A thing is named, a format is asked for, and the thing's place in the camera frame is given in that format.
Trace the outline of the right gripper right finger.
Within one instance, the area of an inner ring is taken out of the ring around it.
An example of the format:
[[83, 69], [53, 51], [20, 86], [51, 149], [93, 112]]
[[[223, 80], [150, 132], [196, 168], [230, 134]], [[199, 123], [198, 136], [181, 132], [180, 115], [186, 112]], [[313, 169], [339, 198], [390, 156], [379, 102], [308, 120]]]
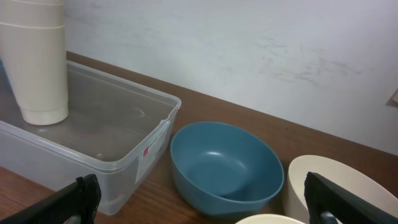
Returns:
[[304, 196], [310, 224], [397, 224], [397, 218], [324, 176], [308, 172]]

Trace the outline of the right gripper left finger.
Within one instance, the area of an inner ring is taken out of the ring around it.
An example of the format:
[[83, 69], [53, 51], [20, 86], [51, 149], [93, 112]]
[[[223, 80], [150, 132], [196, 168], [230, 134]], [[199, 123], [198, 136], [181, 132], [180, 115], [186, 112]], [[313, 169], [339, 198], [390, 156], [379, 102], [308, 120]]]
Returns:
[[101, 189], [94, 174], [76, 181], [53, 195], [1, 220], [7, 223], [94, 223]]

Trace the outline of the cream cup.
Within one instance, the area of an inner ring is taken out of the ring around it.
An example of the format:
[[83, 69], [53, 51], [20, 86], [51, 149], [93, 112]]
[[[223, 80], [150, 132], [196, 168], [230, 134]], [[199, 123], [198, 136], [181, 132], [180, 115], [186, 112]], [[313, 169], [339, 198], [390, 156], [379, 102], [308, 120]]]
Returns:
[[1, 60], [23, 119], [55, 124], [68, 116], [65, 27], [1, 24]]
[[1, 23], [38, 28], [65, 25], [62, 0], [1, 0]]

